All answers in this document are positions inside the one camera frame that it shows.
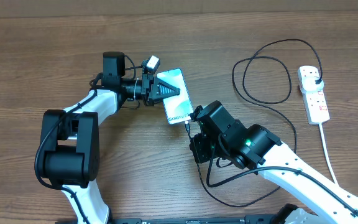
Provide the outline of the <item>Samsung Galaxy smartphone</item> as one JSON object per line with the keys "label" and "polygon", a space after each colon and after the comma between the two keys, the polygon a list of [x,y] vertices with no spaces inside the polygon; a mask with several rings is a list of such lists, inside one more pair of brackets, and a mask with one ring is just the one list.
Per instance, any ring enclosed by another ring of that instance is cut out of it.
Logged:
{"label": "Samsung Galaxy smartphone", "polygon": [[177,124],[190,120],[193,106],[188,94],[186,82],[180,68],[167,70],[157,74],[157,77],[180,90],[179,95],[163,99],[163,105],[169,124]]}

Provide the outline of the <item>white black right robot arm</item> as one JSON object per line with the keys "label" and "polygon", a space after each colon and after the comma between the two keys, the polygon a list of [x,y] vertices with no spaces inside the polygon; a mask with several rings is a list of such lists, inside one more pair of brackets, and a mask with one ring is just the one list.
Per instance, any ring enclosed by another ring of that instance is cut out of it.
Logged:
{"label": "white black right robot arm", "polygon": [[157,77],[161,81],[157,93],[164,97],[168,122],[192,121],[200,126],[200,133],[190,138],[196,164],[211,166],[220,157],[241,169],[220,182],[206,179],[205,187],[256,174],[285,189],[328,223],[358,223],[358,197],[309,166],[274,133],[259,124],[245,127],[218,100],[193,108],[180,70]]}

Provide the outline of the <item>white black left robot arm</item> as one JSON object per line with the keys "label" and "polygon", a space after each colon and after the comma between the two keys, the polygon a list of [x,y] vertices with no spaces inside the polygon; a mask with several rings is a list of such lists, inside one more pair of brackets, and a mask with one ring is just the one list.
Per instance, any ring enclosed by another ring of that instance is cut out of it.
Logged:
{"label": "white black left robot arm", "polygon": [[[143,101],[147,106],[166,96],[155,76],[160,65],[156,56],[139,66],[125,65],[123,52],[103,53],[103,70],[89,82],[88,95],[63,110],[43,115],[34,172],[40,184],[64,193],[77,216],[76,223],[112,223],[112,212],[102,199],[96,176],[99,171],[99,125],[117,113],[125,101]],[[140,78],[126,78],[131,69],[142,70]]]}

